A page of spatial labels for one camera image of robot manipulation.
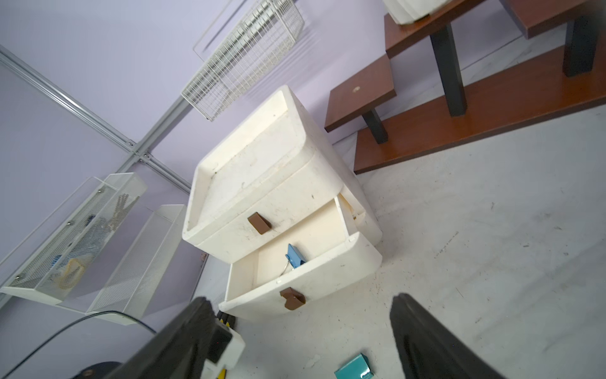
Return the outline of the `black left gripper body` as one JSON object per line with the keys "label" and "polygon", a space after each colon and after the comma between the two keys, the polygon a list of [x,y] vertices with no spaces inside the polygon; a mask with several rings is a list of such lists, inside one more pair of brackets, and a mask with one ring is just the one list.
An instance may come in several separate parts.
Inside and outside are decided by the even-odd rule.
{"label": "black left gripper body", "polygon": [[112,361],[96,363],[86,367],[72,379],[104,379],[120,366],[121,363]]}

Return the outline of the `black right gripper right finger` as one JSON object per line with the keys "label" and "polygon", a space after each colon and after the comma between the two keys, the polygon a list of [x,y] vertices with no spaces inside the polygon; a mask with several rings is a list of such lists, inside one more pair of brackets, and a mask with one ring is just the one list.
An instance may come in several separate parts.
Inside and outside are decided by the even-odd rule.
{"label": "black right gripper right finger", "polygon": [[501,378],[411,295],[396,295],[390,322],[406,378]]}

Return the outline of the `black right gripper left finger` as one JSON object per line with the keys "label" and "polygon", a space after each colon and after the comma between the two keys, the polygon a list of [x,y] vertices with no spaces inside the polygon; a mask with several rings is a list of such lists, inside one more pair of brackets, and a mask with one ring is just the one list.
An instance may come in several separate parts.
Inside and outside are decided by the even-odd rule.
{"label": "black right gripper left finger", "polygon": [[219,361],[219,322],[200,297],[107,377],[200,378],[207,361]]}

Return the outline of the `blue binder clip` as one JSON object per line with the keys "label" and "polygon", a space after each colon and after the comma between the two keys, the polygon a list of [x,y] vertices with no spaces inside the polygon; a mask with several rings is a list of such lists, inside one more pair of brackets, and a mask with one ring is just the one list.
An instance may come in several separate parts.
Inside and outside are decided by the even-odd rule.
{"label": "blue binder clip", "polygon": [[281,276],[284,275],[289,269],[296,269],[306,263],[306,259],[301,254],[300,250],[292,245],[288,245],[287,254],[285,255],[287,263],[281,272]]}

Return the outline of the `white three-drawer cabinet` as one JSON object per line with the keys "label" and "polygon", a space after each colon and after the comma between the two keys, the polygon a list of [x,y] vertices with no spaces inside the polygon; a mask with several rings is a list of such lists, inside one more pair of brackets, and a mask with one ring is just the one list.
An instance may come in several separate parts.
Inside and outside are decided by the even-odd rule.
{"label": "white three-drawer cabinet", "polygon": [[[219,309],[251,322],[331,295],[383,260],[358,179],[288,86],[197,165],[182,236],[229,265]],[[306,263],[281,276],[289,244]]]}

